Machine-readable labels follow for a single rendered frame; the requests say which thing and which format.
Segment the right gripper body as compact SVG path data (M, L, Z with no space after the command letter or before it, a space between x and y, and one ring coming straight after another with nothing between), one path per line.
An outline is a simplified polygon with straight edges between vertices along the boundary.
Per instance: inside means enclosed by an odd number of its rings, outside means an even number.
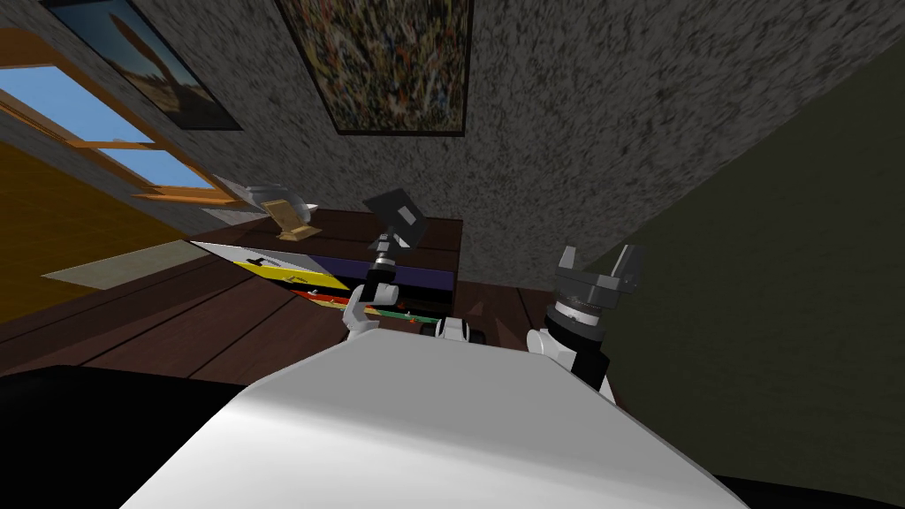
M556 289L563 298L576 300L595 308L616 308L621 295L620 280L616 277L557 268Z

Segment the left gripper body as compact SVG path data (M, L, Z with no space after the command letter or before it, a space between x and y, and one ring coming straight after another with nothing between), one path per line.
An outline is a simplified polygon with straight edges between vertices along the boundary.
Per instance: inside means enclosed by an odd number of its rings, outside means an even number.
M402 188L373 196L363 202L387 228L392 228L403 247L415 248L425 233L428 221Z

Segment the dark brown dresser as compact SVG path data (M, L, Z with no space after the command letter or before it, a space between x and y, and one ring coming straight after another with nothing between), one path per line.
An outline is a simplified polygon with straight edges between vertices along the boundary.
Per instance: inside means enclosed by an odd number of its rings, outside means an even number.
M394 258L397 301L370 304L364 312L425 332L453 313L462 222L416 218L424 234ZM317 209L310 224L317 233L298 241L279 238L278 224L264 217L197 234L189 242L316 305L344 308L353 291L365 284L376 259L373 245L389 226L371 212L335 209Z

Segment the speckled abstract painting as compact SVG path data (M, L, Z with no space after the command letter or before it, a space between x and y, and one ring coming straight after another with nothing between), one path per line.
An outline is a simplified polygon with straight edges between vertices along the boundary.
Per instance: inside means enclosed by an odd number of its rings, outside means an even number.
M337 134L461 137L475 0L274 0Z

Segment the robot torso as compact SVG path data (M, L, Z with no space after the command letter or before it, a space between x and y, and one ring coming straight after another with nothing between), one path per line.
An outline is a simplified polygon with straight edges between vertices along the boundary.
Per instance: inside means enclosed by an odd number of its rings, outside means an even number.
M748 509L556 361L376 329L256 381L121 509Z

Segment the blue and brown landscape painting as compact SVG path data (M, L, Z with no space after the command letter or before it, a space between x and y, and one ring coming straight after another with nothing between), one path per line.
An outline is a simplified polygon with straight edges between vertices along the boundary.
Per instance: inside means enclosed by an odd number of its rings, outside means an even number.
M40 3L178 128L241 129L131 0Z

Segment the wooden framed window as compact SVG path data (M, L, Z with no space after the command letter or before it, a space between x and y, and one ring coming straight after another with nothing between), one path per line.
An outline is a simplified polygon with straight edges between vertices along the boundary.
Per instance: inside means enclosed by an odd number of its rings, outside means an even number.
M242 204L61 52L16 27L0 28L0 110L135 186L144 201Z

